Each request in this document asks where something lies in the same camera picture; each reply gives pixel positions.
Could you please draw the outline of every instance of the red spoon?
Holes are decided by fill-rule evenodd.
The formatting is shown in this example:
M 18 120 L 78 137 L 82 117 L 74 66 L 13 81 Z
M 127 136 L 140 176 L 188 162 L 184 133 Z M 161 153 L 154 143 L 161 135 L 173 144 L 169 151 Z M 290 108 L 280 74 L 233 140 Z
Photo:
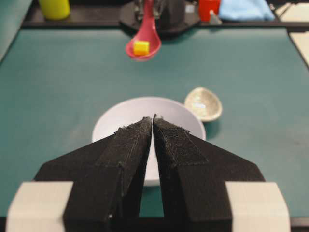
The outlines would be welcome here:
M 146 61 L 155 56 L 161 47 L 161 40 L 156 32 L 155 18 L 153 16 L 154 0 L 144 0 L 144 16 L 139 32 L 126 45 L 126 53 L 129 57 L 139 61 Z M 149 41 L 149 54 L 145 56 L 136 56 L 133 52 L 135 41 Z

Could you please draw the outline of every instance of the blue cloth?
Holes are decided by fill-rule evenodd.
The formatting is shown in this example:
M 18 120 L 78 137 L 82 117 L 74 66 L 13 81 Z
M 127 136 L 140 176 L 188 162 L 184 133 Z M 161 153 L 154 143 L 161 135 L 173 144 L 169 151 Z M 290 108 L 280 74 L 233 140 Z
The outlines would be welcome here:
M 265 0 L 221 0 L 219 18 L 228 21 L 272 21 L 275 16 Z

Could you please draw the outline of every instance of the yellow cube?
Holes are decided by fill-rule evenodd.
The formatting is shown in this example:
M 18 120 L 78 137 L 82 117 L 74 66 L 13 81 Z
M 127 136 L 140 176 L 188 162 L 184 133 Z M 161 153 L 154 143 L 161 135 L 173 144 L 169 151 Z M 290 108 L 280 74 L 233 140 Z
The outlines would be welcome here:
M 146 56 L 149 54 L 149 41 L 137 40 L 134 42 L 134 55 Z

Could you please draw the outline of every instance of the white bowl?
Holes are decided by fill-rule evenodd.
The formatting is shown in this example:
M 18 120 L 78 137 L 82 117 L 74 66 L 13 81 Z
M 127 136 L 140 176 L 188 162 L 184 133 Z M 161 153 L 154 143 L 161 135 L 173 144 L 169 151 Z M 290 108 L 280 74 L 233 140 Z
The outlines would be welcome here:
M 112 135 L 119 127 L 138 122 L 144 116 L 153 118 L 154 114 L 163 116 L 166 121 L 189 130 L 198 138 L 206 139 L 205 128 L 201 121 L 181 103 L 160 97 L 141 97 L 123 101 L 106 111 L 93 129 L 92 142 Z M 153 138 L 144 185 L 160 185 Z

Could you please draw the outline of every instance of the yellow bottle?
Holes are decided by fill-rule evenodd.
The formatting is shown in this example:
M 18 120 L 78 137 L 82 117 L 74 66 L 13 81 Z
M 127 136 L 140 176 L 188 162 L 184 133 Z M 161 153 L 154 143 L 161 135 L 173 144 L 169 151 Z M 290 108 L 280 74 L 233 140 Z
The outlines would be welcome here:
M 39 0 L 43 15 L 48 20 L 61 20 L 69 16 L 69 0 Z

